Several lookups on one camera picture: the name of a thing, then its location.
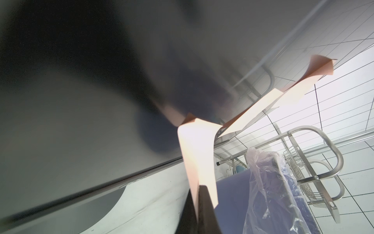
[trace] gray surface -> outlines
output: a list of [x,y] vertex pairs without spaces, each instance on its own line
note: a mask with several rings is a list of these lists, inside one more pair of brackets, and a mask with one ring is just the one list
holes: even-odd
[[[209,1],[196,5],[200,16],[193,22],[179,1],[103,3],[90,19],[104,15],[107,24],[77,29],[79,21],[66,17],[73,13],[55,16],[63,19],[56,23],[59,11],[51,3],[30,8],[16,39],[1,48],[0,217],[180,157],[176,128],[152,112],[150,90],[185,114],[230,118],[237,93],[220,70],[221,58],[246,73],[251,65],[243,60],[263,57],[317,2]],[[61,4],[86,13],[72,2]],[[69,24],[57,32],[40,26],[41,35],[25,30],[39,16],[33,29]],[[134,43],[135,54],[125,42]],[[122,79],[138,86],[124,86]],[[145,88],[142,79],[149,82]],[[258,84],[259,92],[268,86]],[[165,128],[170,131],[159,134]]]
[[59,212],[48,220],[18,234],[78,234],[102,219],[118,202],[126,187],[89,203]]

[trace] tile grout line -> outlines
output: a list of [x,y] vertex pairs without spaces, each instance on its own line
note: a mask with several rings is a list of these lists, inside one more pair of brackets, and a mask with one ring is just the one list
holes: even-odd
[[371,146],[370,146],[366,141],[364,141],[364,142],[365,142],[365,143],[366,143],[366,144],[367,144],[367,145],[368,145],[372,150],[374,150],[373,147],[371,147]]
[[[351,214],[359,214],[359,213],[362,213],[362,212],[353,212],[353,213],[339,214],[339,215],[351,215]],[[318,216],[316,218],[324,218],[324,217],[332,217],[332,215]]]
[[[350,98],[350,99],[348,99],[348,100],[346,100],[346,101],[349,101],[349,100],[351,100],[351,99],[354,99],[354,98],[356,98],[356,97],[359,97],[359,96],[361,96],[361,95],[363,95],[363,94],[360,94],[360,95],[357,95],[357,96],[355,96],[355,97],[353,97],[353,98]],[[307,107],[307,108],[305,108],[305,109],[302,109],[302,110],[300,110],[300,111],[298,111],[298,112],[301,112],[301,111],[303,111],[303,110],[306,110],[306,109],[308,109],[308,108],[310,108],[310,107],[312,107],[312,106],[309,106],[309,107]]]
[[316,84],[314,84],[314,91],[316,92],[316,100],[317,100],[317,108],[318,108],[319,123],[321,124],[321,131],[322,131],[321,112],[319,111],[319,104],[318,104],[318,97],[317,97]]
[[369,192],[369,193],[364,193],[364,194],[359,194],[359,195],[351,195],[351,197],[357,197],[357,196],[368,195],[368,194],[374,194],[374,192]]
[[354,150],[354,151],[351,151],[351,152],[348,152],[348,153],[344,153],[344,154],[350,154],[350,153],[353,153],[353,152],[356,152],[356,151],[359,151],[359,150],[362,150],[362,149],[358,149],[358,150]]
[[[355,22],[355,21],[356,21],[356,20],[357,20],[357,19],[358,19],[362,14],[363,14],[363,13],[365,13],[365,12],[367,11],[367,9],[369,9],[372,5],[373,5],[373,3],[372,3],[368,8],[366,8],[366,10],[365,10],[364,12],[362,12],[362,13],[361,13],[361,14],[360,14],[360,15],[359,15],[359,16],[358,16],[354,21],[352,21],[352,22],[351,22],[351,23],[350,23],[350,24],[349,24],[349,25],[348,25],[348,26],[347,26],[347,27],[346,27],[346,28],[345,28],[341,33],[339,33],[339,35],[337,35],[337,36],[336,36],[332,41],[330,41],[330,42],[333,42],[333,41],[334,41],[338,36],[340,36],[340,35],[341,35],[341,34],[342,34],[342,33],[343,33],[347,28],[349,28],[349,26],[351,26],[351,25],[352,25],[352,24],[353,24],[353,23],[354,23],[354,22]],[[353,32],[351,32],[351,33],[350,33],[346,38],[344,38],[343,41],[346,40],[350,35],[352,35],[352,34],[353,34],[353,33],[354,33],[354,32],[355,32],[355,31],[356,31],[360,26],[358,26],[358,27],[357,27]],[[366,39],[368,39],[369,36],[367,36],[365,39],[363,39],[363,40],[362,40],[362,41],[361,41],[357,46],[359,46],[362,42],[364,42]],[[329,54],[331,54],[331,53],[332,53],[332,52],[333,52],[337,47],[339,47],[339,46],[343,43],[343,41],[341,41],[340,43],[337,43],[338,45],[335,46],[334,49],[331,50],[331,51],[326,55],[326,57],[327,57]],[[347,54],[346,54],[342,59],[344,59],[345,57],[347,57],[347,55],[350,54],[353,50],[351,50],[349,53],[347,53]]]
[[347,42],[357,42],[357,41],[370,40],[370,39],[374,39],[374,37],[366,38],[366,39],[358,39],[358,40],[346,41],[346,42],[336,42],[336,43],[331,43],[331,44],[327,44],[327,45],[312,46],[312,47],[306,47],[306,48],[300,48],[300,49],[310,49],[310,48],[316,48],[316,47],[322,47],[322,46],[330,46],[330,45],[335,45],[335,44],[340,44],[340,43],[347,43]]
[[370,111],[369,111],[368,122],[366,123],[365,131],[366,131],[366,129],[368,128],[369,119],[370,119],[370,113],[371,113],[371,110],[372,110],[372,108],[373,108],[373,103],[374,103],[374,98],[373,98],[373,101],[371,102],[371,108],[370,108]]
[[[352,196],[352,194],[349,192],[349,190],[347,189],[347,186],[344,184],[344,182],[341,180],[341,183],[343,184],[344,188],[347,190],[347,192]],[[373,224],[371,224],[370,220],[368,219],[368,217],[366,217],[365,213],[362,211],[361,207],[358,205],[357,201],[355,200],[355,198],[352,196],[353,198],[353,201],[355,201],[355,203],[357,204],[358,208],[360,208],[361,212],[364,214],[365,218],[368,220],[369,224],[373,227],[374,229],[374,226]]]
[[[361,171],[367,171],[367,170],[371,170],[371,169],[374,169],[374,167],[373,168],[369,168],[369,169],[364,169],[364,170],[361,170]],[[345,175],[349,175],[349,174],[356,173],[356,172],[361,172],[361,171],[350,172],[350,173],[339,175],[339,176],[345,176]]]

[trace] metal bar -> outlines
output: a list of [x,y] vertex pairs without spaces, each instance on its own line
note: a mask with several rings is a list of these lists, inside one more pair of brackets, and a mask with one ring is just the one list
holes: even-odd
[[234,159],[231,160],[231,165],[233,167],[233,174],[236,174],[236,166],[235,166],[235,161]]
[[[298,131],[302,131],[302,130],[309,130],[309,131],[314,131],[316,133],[318,133],[322,139],[326,142],[326,144],[328,145],[328,147],[334,152],[334,154],[336,155],[337,157],[337,165],[335,166],[335,168],[333,168],[331,171],[328,171],[326,173],[322,173],[319,175],[319,179],[327,179],[327,178],[330,178],[330,177],[333,177],[334,175],[338,174],[340,172],[340,170],[342,169],[343,167],[343,163],[344,163],[344,160],[343,160],[343,156],[341,155],[341,152],[338,150],[338,148],[336,148],[336,146],[332,143],[332,141],[326,136],[326,134],[321,131],[319,128],[316,128],[314,126],[300,126],[300,127],[297,127],[297,128],[293,128],[291,130],[289,130],[288,132],[289,133],[295,133],[295,132],[298,132]],[[260,148],[262,146],[265,146],[267,144],[270,144],[272,142],[275,142],[281,138],[284,138],[286,136],[288,136],[288,132],[286,133],[282,133],[278,136],[275,136],[275,137],[272,137],[264,142],[261,142],[255,146],[253,146],[253,148]],[[241,155],[243,155],[247,150],[244,150],[244,151],[241,151],[237,154],[234,154],[224,160],[221,160],[219,162],[217,162],[217,165],[221,165],[222,163],[225,163],[231,159],[234,159],[234,158],[237,158]],[[303,183],[310,183],[310,182],[313,182],[315,181],[316,179],[314,178],[314,176],[311,176],[311,177],[307,177],[305,179],[302,179],[302,180],[299,180],[298,181],[298,184],[303,184]]]
[[288,138],[289,140],[291,141],[292,145],[294,146],[295,150],[297,151],[298,155],[300,156],[301,160],[304,162],[304,165],[305,165],[305,169],[308,171],[308,173],[312,176],[316,176],[317,173],[314,171],[313,167],[311,166],[311,164],[308,162],[308,159],[306,159],[304,153],[302,152],[302,150],[300,149],[299,145],[297,144],[297,142],[295,141],[295,138],[294,136],[292,136],[292,134],[288,131],[287,132],[289,135],[288,135]]
[[[312,160],[309,160],[309,163],[320,163],[320,164],[325,165],[325,167],[327,167],[328,170],[332,170],[332,167],[330,166],[330,164],[328,164],[324,161],[321,161],[321,160],[312,159]],[[336,201],[336,200],[341,199],[344,196],[345,188],[344,188],[343,182],[340,180],[340,178],[337,175],[334,175],[334,178],[335,178],[336,182],[338,182],[339,187],[340,187],[339,194],[337,196],[331,198],[333,201]]]
[[[365,140],[373,139],[374,138],[374,130],[369,130],[361,133],[357,133],[353,136],[348,136],[343,139],[339,139],[334,141],[334,145],[338,148],[353,145]],[[316,146],[311,149],[304,150],[305,156],[312,157],[318,154],[322,154],[325,152],[330,151],[330,147],[327,144],[323,144],[322,146]]]
[[25,211],[16,215],[5,217],[3,219],[0,219],[0,233],[18,233],[28,227],[47,220],[56,212],[61,212],[63,210],[68,210],[70,208],[80,206],[108,193],[111,193],[117,189],[123,188],[124,186],[134,181],[155,174],[156,172],[159,172],[181,162],[183,162],[183,158],[179,157],[163,164],[159,164],[155,167],[149,168],[139,174],[134,174],[116,181],[99,185],[79,194],[74,194],[72,196],[59,199],[58,201],[44,204],[42,207],[37,207],[36,209],[33,209],[31,211]]

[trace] white tile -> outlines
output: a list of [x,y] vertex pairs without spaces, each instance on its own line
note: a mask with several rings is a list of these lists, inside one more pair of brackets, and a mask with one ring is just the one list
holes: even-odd
[[345,92],[363,83],[365,83],[364,85],[368,85],[366,82],[373,79],[373,76],[371,74],[373,70],[374,70],[374,63],[370,63],[358,70],[355,70],[354,72],[351,72],[345,76],[342,76],[339,79],[335,79],[331,83],[328,83],[320,88],[317,88],[318,101],[320,102],[320,101],[327,100],[331,97],[334,97],[342,92]]
[[289,73],[289,71],[291,71],[300,61],[308,61],[307,59],[307,55],[309,54],[309,52],[312,50],[313,48],[306,48],[304,50],[301,51],[300,55],[297,56],[291,63],[290,65],[288,65],[287,67],[285,67],[285,69],[283,70],[283,72],[279,75],[280,77],[283,77],[283,78],[286,78],[286,79],[289,79],[287,78],[287,74]]
[[249,126],[247,129],[243,130],[242,132],[240,132],[238,135],[236,135],[238,138],[241,138],[249,133],[252,133],[254,131],[257,131],[259,129],[262,129],[263,127],[265,126],[269,126],[269,125],[272,125],[272,123],[270,122],[269,118],[268,117],[264,117],[260,120],[258,120],[256,123],[252,124],[251,126]]
[[287,132],[288,130],[291,130],[293,128],[296,128],[296,127],[299,127],[299,126],[302,126],[302,125],[315,125],[317,123],[319,123],[319,114],[318,113],[310,115],[310,116],[305,117],[303,119],[294,121],[290,124],[287,124],[283,127],[280,127],[279,129],[282,133],[284,133],[284,132]]
[[343,175],[340,179],[353,196],[374,192],[374,186],[371,186],[374,169]]
[[354,196],[354,199],[363,212],[374,211],[374,193]]
[[340,224],[336,224],[332,216],[316,218],[321,231],[326,234],[372,234],[374,229],[363,213],[340,216]]
[[374,109],[374,105],[373,105],[373,104],[374,104],[374,103],[372,102],[372,104],[371,104],[371,105],[372,105],[372,106],[371,106],[372,108],[371,108],[371,111],[370,111],[369,119],[374,118],[374,110],[373,110],[373,109]]
[[366,217],[371,222],[372,225],[374,225],[374,211],[371,212],[365,212]]
[[314,155],[312,157],[308,157],[308,160],[310,159],[316,159],[316,160],[325,160],[325,157],[323,154]]
[[221,154],[221,153],[223,153],[225,151],[228,151],[228,150],[231,150],[232,148],[235,148],[235,147],[237,147],[241,144],[242,143],[234,137],[234,138],[231,139],[230,143],[228,143],[228,144],[226,144],[226,145],[224,145],[224,146],[222,146],[218,149],[215,149],[214,152],[216,154]]
[[344,12],[328,26],[326,30],[324,30],[320,36],[311,44],[311,46],[318,46],[318,45],[327,45],[331,43],[331,41],[339,34],[337,29],[341,22],[349,15],[350,12]]
[[342,42],[345,38],[347,38],[357,28],[357,23],[360,22],[360,15],[367,11],[369,7],[370,5],[365,5],[353,9],[345,19],[343,31],[331,43]]
[[365,110],[369,110],[371,108],[371,102],[373,101],[373,97],[374,97],[374,90],[370,91],[370,92],[367,92],[363,95],[360,95],[358,97],[352,98],[348,101],[336,104],[336,105],[334,105],[332,107],[329,107],[327,109],[324,109],[324,110],[320,109],[321,120],[324,122],[324,125],[322,125],[322,126],[326,126],[326,125],[332,123],[331,121],[334,121],[335,116],[343,115],[344,113],[346,113],[345,115],[343,115],[343,118],[342,118],[342,119],[345,119],[344,116],[348,115],[347,117],[350,117],[354,114],[363,112],[362,109],[358,109],[360,107],[361,108],[367,108]]
[[363,113],[359,116],[355,116],[347,120],[343,120],[338,123],[326,126],[325,128],[323,128],[323,131],[331,140],[344,138],[344,136],[346,135],[353,134],[357,131],[365,129],[365,114],[368,115],[368,113]]
[[299,57],[287,73],[283,73],[282,77],[290,80],[299,80],[308,68],[310,57],[314,54],[319,54],[323,47],[315,47],[310,50],[303,57]]
[[298,120],[307,119],[310,116],[312,116],[314,114],[317,114],[317,113],[318,113],[318,106],[314,105],[314,106],[311,106],[311,107],[309,107],[307,109],[304,109],[304,110],[301,110],[301,111],[299,111],[297,113],[294,113],[293,115],[291,115],[291,116],[289,116],[287,118],[280,119],[280,120],[276,121],[275,123],[277,124],[277,126],[279,128],[282,128],[282,127],[285,127],[285,126],[287,126],[289,124],[292,124],[293,122],[296,122]]
[[373,32],[374,15],[369,17],[360,27],[358,27],[347,39],[344,41],[352,41],[365,39]]
[[238,137],[238,139],[243,143],[252,141],[253,139],[256,139],[256,138],[260,138],[259,139],[260,141],[264,141],[264,140],[267,140],[273,137],[273,135],[271,134],[272,132],[276,133],[275,128],[272,124],[269,124],[259,130],[248,133],[247,135],[244,135],[240,138]]
[[332,107],[336,104],[349,101],[352,98],[358,98],[361,95],[366,95],[368,92],[373,92],[374,80],[371,80],[365,84],[359,85],[352,88],[351,90],[345,91],[341,94],[338,94],[334,97],[326,99],[325,101],[320,101],[318,99],[318,106],[320,110],[325,110],[329,107]]
[[354,48],[349,54],[347,54],[344,58],[340,58],[340,60],[334,65],[335,68],[338,68],[346,61],[352,59],[354,56],[361,53],[363,50],[367,49],[374,43],[374,39],[366,39],[362,41],[356,48]]
[[277,140],[271,144],[260,148],[262,151],[279,151],[279,153],[286,151],[281,140]]
[[[340,193],[340,186],[335,178],[328,178],[325,180],[321,180],[321,182],[331,197],[335,197]],[[350,197],[350,196],[351,194],[349,190],[345,189],[343,197]]]
[[[356,171],[374,168],[374,150],[371,148],[360,149],[343,155],[344,165],[338,175],[344,175]],[[332,167],[337,164],[337,158],[329,158],[327,161]]]
[[282,106],[275,109],[268,116],[272,122],[279,121],[283,118],[292,117],[295,113],[317,106],[317,99],[315,93],[307,93],[303,98],[295,105]]
[[374,138],[366,140],[366,143],[368,143],[370,146],[374,146]]
[[357,47],[362,41],[344,42],[335,45],[335,48],[326,56],[328,58],[337,59],[338,63],[347,54],[349,54],[355,47]]
[[[339,147],[338,149],[341,152],[341,154],[344,155],[344,154],[354,152],[354,151],[357,151],[357,150],[360,150],[360,149],[365,149],[365,148],[368,148],[368,147],[369,146],[365,142],[359,142],[359,143],[356,143],[356,144],[353,144],[353,145],[348,145],[348,146],[345,146],[345,147]],[[336,157],[335,154],[332,151],[328,151],[328,152],[323,153],[323,154],[326,157],[326,159]]]
[[344,63],[343,66],[340,66],[340,67],[336,68],[334,70],[333,75],[325,76],[322,79],[320,79],[316,83],[316,88],[318,89],[318,88],[326,85],[327,83],[330,83],[330,82],[332,82],[332,81],[334,81],[338,78],[341,79],[343,76],[347,75],[348,73],[351,73],[351,72],[355,71],[356,69],[374,61],[374,54],[373,54],[374,50],[373,49],[374,48],[370,48],[370,49],[367,49],[367,50],[363,51],[362,53],[359,53],[354,58],[352,58],[351,60]]
[[317,145],[323,145],[324,140],[321,137],[313,138],[304,142],[298,143],[300,149],[306,150],[312,147],[315,147]]
[[246,146],[246,147],[253,147],[261,142],[264,142],[265,140],[268,140],[272,137],[275,137],[277,136],[278,133],[274,130],[273,128],[273,131],[269,132],[269,133],[266,133],[262,136],[259,136],[259,137],[253,137],[253,138],[247,138],[247,142],[243,142],[243,144]]
[[369,119],[367,122],[367,129],[372,128],[374,126],[374,118]]
[[244,145],[238,145],[237,147],[235,148],[232,148],[232,149],[229,149],[221,154],[219,154],[219,156],[223,157],[223,158],[227,158],[227,157],[230,157],[234,154],[237,154],[243,150],[247,149],[247,147],[245,147]]
[[[340,215],[361,212],[360,208],[352,197],[344,197],[337,201],[334,201],[334,203],[338,208]],[[310,206],[310,209],[312,210],[313,215],[316,218],[322,216],[331,216],[331,213],[327,208]]]

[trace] white tiled ceiling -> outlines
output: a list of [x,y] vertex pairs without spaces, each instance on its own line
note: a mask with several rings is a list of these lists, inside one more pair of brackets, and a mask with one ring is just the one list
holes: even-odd
[[[278,135],[275,128],[283,133],[301,125],[312,125],[332,140],[374,128],[373,44],[374,3],[333,3],[269,67],[276,78],[276,88],[298,80],[313,54],[336,58],[334,74],[319,80],[298,104],[270,112],[215,153],[224,158],[236,154]],[[303,149],[324,143],[313,132],[300,131],[294,136]],[[285,151],[281,141],[262,149]]]

